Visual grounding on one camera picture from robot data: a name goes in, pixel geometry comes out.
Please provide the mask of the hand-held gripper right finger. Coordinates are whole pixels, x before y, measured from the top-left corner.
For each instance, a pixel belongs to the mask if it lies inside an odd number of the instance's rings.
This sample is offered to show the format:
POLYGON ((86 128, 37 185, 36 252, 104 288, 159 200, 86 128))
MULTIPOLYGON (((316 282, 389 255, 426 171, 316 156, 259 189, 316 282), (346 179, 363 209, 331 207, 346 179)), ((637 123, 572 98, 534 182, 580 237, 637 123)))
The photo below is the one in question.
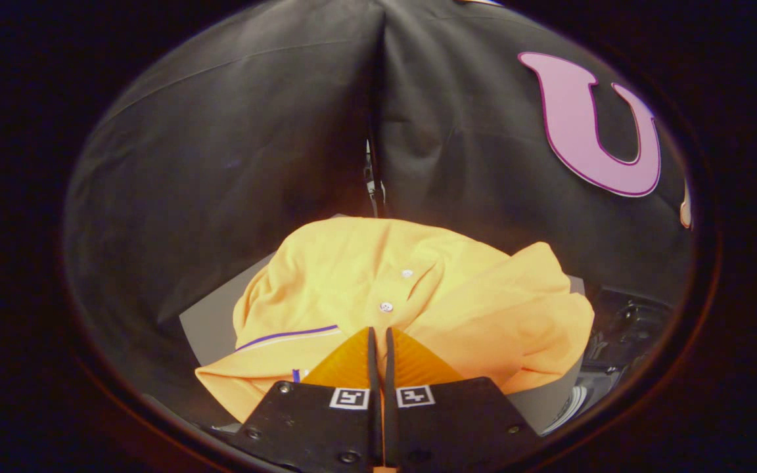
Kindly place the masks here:
POLYGON ((541 437, 489 377, 465 379, 420 342, 385 332, 384 465, 400 472, 495 472, 541 437))

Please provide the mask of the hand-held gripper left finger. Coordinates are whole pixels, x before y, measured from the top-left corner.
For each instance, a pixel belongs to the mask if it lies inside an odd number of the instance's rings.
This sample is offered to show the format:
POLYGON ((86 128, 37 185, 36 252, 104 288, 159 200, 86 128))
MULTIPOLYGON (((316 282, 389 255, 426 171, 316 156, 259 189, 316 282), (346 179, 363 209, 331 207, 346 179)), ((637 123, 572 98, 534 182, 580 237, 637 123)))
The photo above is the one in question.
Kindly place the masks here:
POLYGON ((382 463, 381 417, 376 334, 367 327, 300 382, 276 382, 233 446, 295 472, 372 472, 382 463))

